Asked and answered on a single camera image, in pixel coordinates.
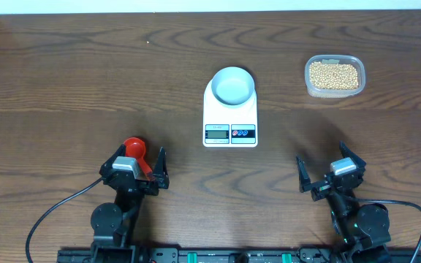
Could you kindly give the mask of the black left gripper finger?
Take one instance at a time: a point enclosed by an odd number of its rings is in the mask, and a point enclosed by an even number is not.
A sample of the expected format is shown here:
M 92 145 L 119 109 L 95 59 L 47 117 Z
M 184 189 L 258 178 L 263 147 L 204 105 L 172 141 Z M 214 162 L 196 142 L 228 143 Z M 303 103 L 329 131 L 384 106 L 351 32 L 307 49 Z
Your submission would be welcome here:
M 153 169 L 153 176 L 159 188 L 168 189 L 170 185 L 170 178 L 166 165 L 166 151 L 160 148 L 156 165 Z
M 108 175 L 113 169 L 113 163 L 119 156 L 125 156 L 126 146 L 121 144 L 117 151 L 100 167 L 100 175 Z

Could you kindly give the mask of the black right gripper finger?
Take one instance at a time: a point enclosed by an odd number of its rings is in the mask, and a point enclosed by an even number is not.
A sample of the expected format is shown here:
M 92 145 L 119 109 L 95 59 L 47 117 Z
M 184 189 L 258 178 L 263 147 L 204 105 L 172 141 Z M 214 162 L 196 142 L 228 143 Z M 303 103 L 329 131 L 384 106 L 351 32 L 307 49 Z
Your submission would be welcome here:
M 358 169 L 364 169 L 366 162 L 351 151 L 343 141 L 339 142 L 339 150 L 344 158 L 350 158 Z
M 311 179 L 306 171 L 304 161 L 296 156 L 297 170 L 299 175 L 299 191 L 304 193 L 311 190 Z

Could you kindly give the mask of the red measuring scoop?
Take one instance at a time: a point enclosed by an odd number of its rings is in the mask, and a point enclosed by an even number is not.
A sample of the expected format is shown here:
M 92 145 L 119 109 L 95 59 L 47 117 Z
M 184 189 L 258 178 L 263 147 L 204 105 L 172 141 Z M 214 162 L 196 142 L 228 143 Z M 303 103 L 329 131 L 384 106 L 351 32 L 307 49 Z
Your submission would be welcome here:
M 138 137 L 130 137 L 124 141 L 124 145 L 126 147 L 125 156 L 136 159 L 147 179 L 153 181 L 153 171 L 144 159 L 146 154 L 145 143 Z

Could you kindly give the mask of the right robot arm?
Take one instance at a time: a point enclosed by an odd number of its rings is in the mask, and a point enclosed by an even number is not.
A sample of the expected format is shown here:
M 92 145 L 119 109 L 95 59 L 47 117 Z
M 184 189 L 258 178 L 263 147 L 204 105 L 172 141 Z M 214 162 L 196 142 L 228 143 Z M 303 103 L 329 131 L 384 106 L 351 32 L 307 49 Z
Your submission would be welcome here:
M 322 180 L 311 182 L 304 162 L 297 157 L 300 192 L 311 192 L 314 201 L 326 199 L 331 219 L 344 243 L 334 248 L 331 262 L 391 262 L 386 243 L 391 241 L 388 210 L 378 201 L 361 205 L 353 190 L 363 182 L 366 162 L 341 142 L 342 159 L 330 165 Z

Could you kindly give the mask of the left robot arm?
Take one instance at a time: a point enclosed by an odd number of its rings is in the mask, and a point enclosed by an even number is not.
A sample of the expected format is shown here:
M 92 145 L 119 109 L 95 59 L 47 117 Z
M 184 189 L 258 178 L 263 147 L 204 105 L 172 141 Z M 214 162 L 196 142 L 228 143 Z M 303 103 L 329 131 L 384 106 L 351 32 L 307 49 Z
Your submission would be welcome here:
M 151 250 L 134 245 L 132 235 L 144 197 L 156 196 L 161 189 L 169 187 L 166 151 L 159 150 L 152 180 L 137 179 L 130 168 L 115 168 L 116 159 L 125 155 L 126 146 L 121 145 L 99 170 L 102 182 L 114 189 L 116 196 L 114 202 L 99 205 L 91 214 L 94 230 L 91 261 L 94 263 L 151 261 Z

